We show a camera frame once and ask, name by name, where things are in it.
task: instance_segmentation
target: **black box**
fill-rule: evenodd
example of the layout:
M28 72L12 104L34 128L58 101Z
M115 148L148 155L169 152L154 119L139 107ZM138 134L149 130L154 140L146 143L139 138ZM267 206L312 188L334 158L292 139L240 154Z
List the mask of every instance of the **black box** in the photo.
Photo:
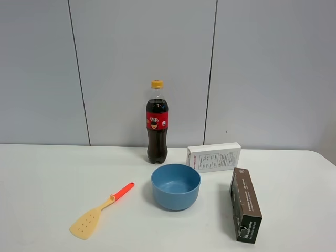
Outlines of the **black box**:
M236 239L254 244L263 216L247 169L234 168L230 194Z

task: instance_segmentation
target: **cola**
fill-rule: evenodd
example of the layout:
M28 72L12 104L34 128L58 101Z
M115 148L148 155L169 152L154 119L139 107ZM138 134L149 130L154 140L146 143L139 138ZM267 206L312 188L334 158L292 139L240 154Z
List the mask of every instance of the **cola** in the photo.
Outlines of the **cola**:
M153 95L146 106L148 133L147 156L151 163L162 164L167 157L168 104L161 90L162 80L152 81Z

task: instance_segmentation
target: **blue bowl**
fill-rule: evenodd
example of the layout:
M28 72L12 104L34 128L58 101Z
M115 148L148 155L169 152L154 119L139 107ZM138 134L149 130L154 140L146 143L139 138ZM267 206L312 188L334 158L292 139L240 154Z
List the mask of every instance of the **blue bowl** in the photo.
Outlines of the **blue bowl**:
M184 164L166 164L152 174L156 202L170 210L184 210L198 197L201 176Z

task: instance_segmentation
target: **slotted spatula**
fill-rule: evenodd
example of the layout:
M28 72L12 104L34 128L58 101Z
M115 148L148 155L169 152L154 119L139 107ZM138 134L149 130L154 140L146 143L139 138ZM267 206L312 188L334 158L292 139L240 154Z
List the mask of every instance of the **slotted spatula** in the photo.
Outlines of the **slotted spatula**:
M127 193L130 189L134 187L134 183L129 183L127 186L125 186L123 189L118 191L116 194L111 194L110 198L101 204L100 206L88 211L86 214L84 214L82 217L80 217L71 227L70 232L72 234L80 239L86 240L90 238L93 231L96 228L99 216L101 211L116 202L118 199L120 199L125 193Z

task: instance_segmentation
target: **white cardboard box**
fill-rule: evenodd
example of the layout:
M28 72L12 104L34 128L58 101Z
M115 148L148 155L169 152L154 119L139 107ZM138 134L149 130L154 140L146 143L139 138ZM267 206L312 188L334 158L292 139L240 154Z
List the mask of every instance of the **white cardboard box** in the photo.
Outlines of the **white cardboard box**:
M233 170L237 167L241 149L238 143L188 147L187 165L199 173Z

